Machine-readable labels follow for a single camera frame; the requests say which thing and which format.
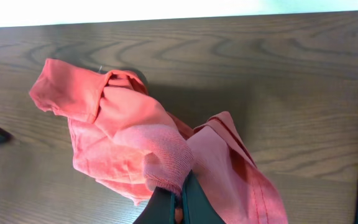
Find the wood grain pattern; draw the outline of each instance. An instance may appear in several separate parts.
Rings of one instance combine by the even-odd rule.
[[[0,223],[131,223],[142,211],[71,166],[65,118],[27,92],[47,57],[131,68],[191,126],[228,110],[290,223],[351,223],[358,12],[0,28]]]

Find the brown wood grain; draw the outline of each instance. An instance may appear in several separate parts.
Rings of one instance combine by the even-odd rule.
[[[358,12],[0,28],[0,223],[131,223],[145,203],[75,171],[66,119],[28,96],[47,57],[139,70],[191,126],[229,111],[290,223],[352,223]]]

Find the coral garment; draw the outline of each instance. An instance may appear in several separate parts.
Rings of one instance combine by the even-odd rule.
[[[155,187],[177,195],[193,170],[226,223],[288,223],[228,112],[194,131],[147,95],[129,71],[105,75],[47,59],[30,91],[38,108],[68,118],[73,166],[135,204]]]

